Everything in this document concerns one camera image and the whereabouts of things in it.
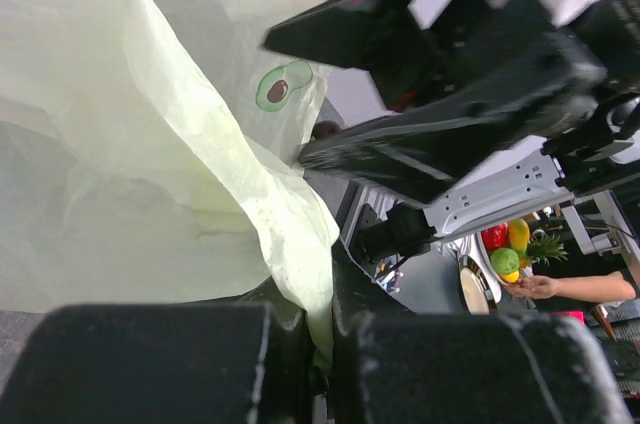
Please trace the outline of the light green plastic bag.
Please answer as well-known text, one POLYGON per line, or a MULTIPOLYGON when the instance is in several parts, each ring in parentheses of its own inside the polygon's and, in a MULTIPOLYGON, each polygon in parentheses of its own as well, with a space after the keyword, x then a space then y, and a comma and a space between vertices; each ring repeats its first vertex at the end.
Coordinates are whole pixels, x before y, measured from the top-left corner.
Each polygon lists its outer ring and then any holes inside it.
POLYGON ((1 306, 273 278, 332 361, 339 234, 294 159, 329 68, 261 48, 326 0, 1 0, 1 306))

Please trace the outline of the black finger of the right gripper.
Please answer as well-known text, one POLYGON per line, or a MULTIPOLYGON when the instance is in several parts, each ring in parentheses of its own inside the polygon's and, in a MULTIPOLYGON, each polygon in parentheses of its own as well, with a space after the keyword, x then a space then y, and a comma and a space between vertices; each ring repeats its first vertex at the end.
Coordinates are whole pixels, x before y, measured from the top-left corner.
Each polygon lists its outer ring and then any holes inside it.
POLYGON ((539 0, 450 0, 423 26, 411 2, 328 0, 271 27, 263 46, 366 72, 387 111, 303 146, 303 168, 427 204, 548 130, 550 19, 539 0))

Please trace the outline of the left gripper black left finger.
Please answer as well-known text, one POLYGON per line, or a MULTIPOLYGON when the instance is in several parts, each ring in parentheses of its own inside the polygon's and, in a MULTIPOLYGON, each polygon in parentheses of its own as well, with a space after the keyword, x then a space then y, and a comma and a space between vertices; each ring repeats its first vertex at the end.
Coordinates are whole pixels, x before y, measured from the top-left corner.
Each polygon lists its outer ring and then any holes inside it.
POLYGON ((267 305, 90 305, 47 315, 1 396, 5 423, 308 423, 301 321, 267 305))

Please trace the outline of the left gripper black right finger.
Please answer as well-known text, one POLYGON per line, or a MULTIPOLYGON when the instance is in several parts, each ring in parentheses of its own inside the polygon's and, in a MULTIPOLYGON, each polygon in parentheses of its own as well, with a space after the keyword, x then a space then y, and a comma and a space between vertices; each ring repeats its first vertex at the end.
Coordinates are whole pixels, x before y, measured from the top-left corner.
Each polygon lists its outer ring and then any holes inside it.
POLYGON ((630 423, 598 341, 545 315, 334 313, 339 423, 630 423))

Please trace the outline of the background person hand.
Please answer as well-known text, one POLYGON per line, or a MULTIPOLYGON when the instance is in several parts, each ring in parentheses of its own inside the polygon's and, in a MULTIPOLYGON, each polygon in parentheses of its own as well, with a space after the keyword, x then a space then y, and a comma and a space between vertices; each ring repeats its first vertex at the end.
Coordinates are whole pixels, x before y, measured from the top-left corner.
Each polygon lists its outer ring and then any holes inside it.
POLYGON ((515 291, 523 297, 544 300, 554 297, 558 293, 558 281, 547 276, 531 276, 522 279, 515 291))

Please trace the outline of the background person forearm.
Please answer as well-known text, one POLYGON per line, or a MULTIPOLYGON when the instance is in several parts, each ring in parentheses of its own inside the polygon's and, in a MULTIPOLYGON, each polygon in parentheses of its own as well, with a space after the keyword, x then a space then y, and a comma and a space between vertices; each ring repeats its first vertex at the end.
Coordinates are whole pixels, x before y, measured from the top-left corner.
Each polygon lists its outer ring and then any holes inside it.
POLYGON ((634 286, 620 271, 601 276, 554 279, 552 287, 555 296, 596 304, 636 298, 634 286))

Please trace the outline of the dark purple fruit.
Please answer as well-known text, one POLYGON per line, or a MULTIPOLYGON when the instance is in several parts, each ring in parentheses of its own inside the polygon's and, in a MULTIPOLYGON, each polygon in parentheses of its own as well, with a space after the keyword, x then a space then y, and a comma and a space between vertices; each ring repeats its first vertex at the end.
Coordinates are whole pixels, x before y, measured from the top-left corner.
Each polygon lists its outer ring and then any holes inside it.
POLYGON ((311 139, 313 141, 322 140, 341 131, 341 126, 331 120, 321 121, 313 126, 311 139))

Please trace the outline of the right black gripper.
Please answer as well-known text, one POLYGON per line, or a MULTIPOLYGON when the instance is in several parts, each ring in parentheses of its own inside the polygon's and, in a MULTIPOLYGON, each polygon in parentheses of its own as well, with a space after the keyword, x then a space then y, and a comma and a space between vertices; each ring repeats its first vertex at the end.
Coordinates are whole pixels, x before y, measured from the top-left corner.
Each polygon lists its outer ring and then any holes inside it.
POLYGON ((449 0, 427 27, 371 2, 374 139, 606 132, 639 94, 639 0, 449 0))

